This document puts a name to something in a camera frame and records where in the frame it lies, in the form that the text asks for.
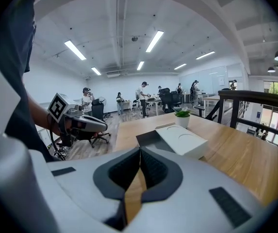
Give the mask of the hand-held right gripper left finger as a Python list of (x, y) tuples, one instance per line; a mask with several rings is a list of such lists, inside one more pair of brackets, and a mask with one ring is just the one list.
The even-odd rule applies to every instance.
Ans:
[(33, 233), (138, 233), (127, 223), (125, 192), (137, 173), (140, 150), (47, 163), (30, 151)]

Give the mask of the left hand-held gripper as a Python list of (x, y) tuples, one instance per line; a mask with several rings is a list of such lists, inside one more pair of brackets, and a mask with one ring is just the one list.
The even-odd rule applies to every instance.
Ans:
[(79, 117), (80, 121), (85, 123), (85, 128), (80, 129), (84, 132), (98, 133), (106, 131), (108, 125), (105, 121), (93, 116), (83, 115), (82, 106), (70, 99), (67, 95), (56, 93), (52, 99), (48, 112), (56, 123), (60, 132), (60, 137), (63, 147), (71, 147), (76, 140), (76, 134), (72, 133), (70, 128), (67, 128), (67, 122)]

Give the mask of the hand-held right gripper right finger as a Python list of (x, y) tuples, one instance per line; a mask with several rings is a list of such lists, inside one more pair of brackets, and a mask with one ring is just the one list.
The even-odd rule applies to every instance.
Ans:
[(149, 188), (143, 197), (160, 196), (172, 182), (181, 182), (164, 200), (142, 200), (129, 233), (255, 233), (278, 205), (275, 200), (263, 206), (243, 185), (203, 161), (145, 147), (141, 153), (168, 169), (165, 186)]

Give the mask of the person's left hand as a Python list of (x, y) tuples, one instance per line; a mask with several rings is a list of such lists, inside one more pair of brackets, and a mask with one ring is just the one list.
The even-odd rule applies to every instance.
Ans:
[(84, 129), (85, 123), (80, 121), (78, 117), (66, 117), (65, 118), (65, 130), (67, 133), (71, 133), (73, 129)]

